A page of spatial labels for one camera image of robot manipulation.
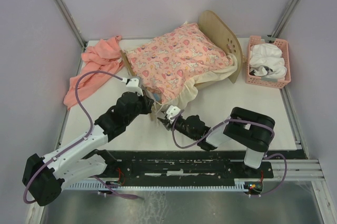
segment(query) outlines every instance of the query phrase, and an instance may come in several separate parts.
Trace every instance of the pink plastic basket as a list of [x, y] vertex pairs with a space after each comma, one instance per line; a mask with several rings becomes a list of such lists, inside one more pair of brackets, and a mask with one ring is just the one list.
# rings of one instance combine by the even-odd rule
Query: pink plastic basket
[[284, 66], [287, 68], [286, 75], [284, 80], [279, 79], [271, 79], [266, 77], [256, 77], [249, 74], [250, 72], [250, 58], [251, 58], [251, 47], [255, 44], [264, 44], [265, 42], [261, 40], [261, 36], [251, 36], [249, 38], [248, 43], [248, 62], [247, 62], [247, 70], [246, 70], [246, 83], [258, 86], [268, 86], [273, 88], [283, 88], [286, 84], [288, 84], [291, 80], [290, 77], [290, 64], [289, 64], [289, 52], [288, 52], [288, 42], [282, 39], [276, 39], [274, 45], [282, 51], [282, 57], [284, 58]]

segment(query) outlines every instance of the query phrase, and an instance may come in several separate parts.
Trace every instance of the pink towel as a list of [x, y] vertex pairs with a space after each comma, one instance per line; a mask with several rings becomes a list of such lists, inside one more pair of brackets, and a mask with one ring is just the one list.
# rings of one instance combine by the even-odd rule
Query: pink towel
[[[95, 46], [88, 47], [86, 52], [82, 53], [82, 60], [86, 62], [86, 66], [83, 67], [79, 75], [70, 78], [69, 91], [63, 101], [68, 109], [77, 104], [75, 85], [82, 75], [93, 70], [103, 70], [115, 74], [123, 68], [121, 48], [118, 45], [121, 39], [121, 36], [112, 37], [107, 41], [101, 39]], [[110, 78], [111, 76], [102, 73], [90, 74], [84, 77], [78, 86], [80, 101], [95, 93]]]

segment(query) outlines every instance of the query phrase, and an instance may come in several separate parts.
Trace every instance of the purple cable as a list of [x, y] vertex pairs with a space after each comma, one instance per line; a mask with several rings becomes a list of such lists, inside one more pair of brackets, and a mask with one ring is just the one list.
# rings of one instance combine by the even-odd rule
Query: purple cable
[[[64, 154], [65, 152], [67, 152], [68, 150], [74, 148], [76, 145], [78, 145], [79, 143], [81, 143], [82, 141], [84, 141], [84, 139], [85, 139], [86, 137], [88, 137], [88, 136], [91, 134], [91, 132], [92, 132], [92, 130], [93, 130], [93, 128], [94, 128], [94, 124], [93, 124], [92, 118], [90, 117], [88, 111], [84, 108], [84, 106], [82, 105], [82, 103], [81, 103], [81, 101], [80, 101], [80, 98], [78, 97], [78, 85], [80, 84], [81, 80], [82, 80], [84, 77], [86, 77], [86, 76], [88, 76], [88, 75], [90, 75], [90, 74], [93, 74], [93, 73], [104, 73], [104, 74], [110, 75], [110, 76], [112, 76], [112, 77], [115, 77], [115, 78], [117, 78], [117, 79], [119, 79], [119, 80], [123, 80], [121, 77], [118, 77], [118, 76], [115, 75], [115, 74], [112, 74], [112, 73], [109, 73], [109, 72], [104, 72], [104, 71], [102, 71], [102, 70], [93, 70], [92, 72], [88, 72], [88, 73], [86, 73], [86, 74], [83, 74], [83, 75], [78, 79], [78, 81], [76, 82], [76, 85], [75, 85], [75, 97], [76, 97], [77, 103], [79, 104], [79, 106], [81, 107], [81, 109], [83, 110], [83, 112], [85, 113], [85, 115], [86, 115], [86, 116], [88, 117], [88, 119], [89, 119], [90, 128], [89, 128], [89, 130], [88, 130], [88, 133], [86, 133], [84, 137], [82, 137], [80, 140], [74, 142], [73, 144], [71, 144], [70, 146], [68, 146], [68, 147], [65, 148], [64, 150], [60, 151], [58, 154], [56, 154], [56, 155], [55, 155], [56, 158], [60, 157], [60, 156], [61, 156], [62, 154]], [[27, 183], [27, 186], [26, 186], [25, 191], [24, 191], [24, 193], [23, 193], [23, 201], [24, 201], [26, 204], [32, 204], [32, 203], [36, 202], [36, 200], [31, 200], [31, 201], [27, 200], [28, 190], [29, 190], [30, 186], [32, 185], [32, 182], [34, 181], [34, 179], [40, 174], [40, 172], [41, 172], [44, 168], [46, 168], [46, 167], [47, 167], [49, 164], [51, 164], [52, 162], [53, 162], [53, 159], [50, 159], [50, 160], [47, 161], [44, 165], [42, 165], [42, 166], [40, 167], [40, 169], [36, 171], [36, 173], [31, 177], [31, 179], [30, 179], [29, 182]]]
[[214, 126], [213, 128], [211, 128], [207, 133], [206, 135], [204, 135], [202, 138], [200, 138], [198, 141], [195, 141], [194, 143], [190, 144], [190, 145], [187, 145], [187, 146], [180, 146], [176, 139], [175, 139], [175, 136], [174, 136], [174, 131], [175, 131], [175, 124], [178, 120], [178, 117], [184, 112], [184, 110], [181, 110], [179, 112], [179, 114], [177, 114], [175, 117], [173, 117], [174, 121], [173, 121], [173, 126], [172, 126], [172, 137], [173, 137], [173, 141], [174, 141], [174, 144], [179, 148], [179, 149], [188, 149], [194, 145], [197, 145], [198, 143], [200, 143], [203, 139], [205, 139], [207, 136], [209, 136], [215, 129], [219, 128], [220, 126], [222, 126], [223, 124], [226, 124], [228, 122], [233, 122], [233, 123], [245, 123], [245, 124], [250, 124], [250, 125], [253, 125], [253, 126], [258, 126], [258, 127], [261, 127], [261, 128], [265, 128], [267, 130], [269, 130], [271, 133], [272, 133], [272, 136], [271, 138], [273, 139], [274, 136], [275, 136], [275, 132], [274, 130], [271, 128], [271, 127], [268, 127], [266, 125], [263, 125], [263, 124], [260, 124], [260, 123], [254, 123], [252, 121], [247, 121], [247, 120], [239, 120], [239, 119], [227, 119], [225, 121], [222, 121], [221, 123], [217, 124], [216, 126]]
[[270, 155], [268, 157], [264, 157], [263, 159], [268, 160], [268, 159], [271, 159], [271, 158], [276, 157], [276, 156], [279, 156], [279, 157], [281, 157], [284, 160], [284, 174], [283, 174], [281, 182], [274, 189], [272, 189], [270, 191], [267, 191], [267, 192], [265, 192], [263, 194], [260, 194], [260, 195], [252, 195], [252, 194], [250, 194], [250, 197], [259, 198], [262, 195], [268, 195], [268, 194], [270, 194], [270, 193], [275, 192], [276, 190], [278, 190], [280, 188], [280, 186], [283, 184], [283, 182], [285, 180], [285, 176], [286, 176], [286, 171], [288, 169], [288, 165], [286, 163], [286, 158], [284, 157], [284, 155], [282, 155], [281, 153], [275, 153], [275, 154], [272, 154], [272, 155]]
[[99, 177], [97, 176], [92, 176], [92, 178], [97, 179], [99, 182], [101, 182], [103, 184], [103, 186], [105, 186], [110, 192], [112, 192], [112, 194], [110, 194], [111, 196], [118, 196], [121, 197], [123, 199], [138, 199], [139, 196], [137, 195], [133, 195], [133, 194], [119, 194], [118, 192], [116, 192], [115, 190], [111, 189], [110, 186], [108, 186], [103, 180], [101, 180]]

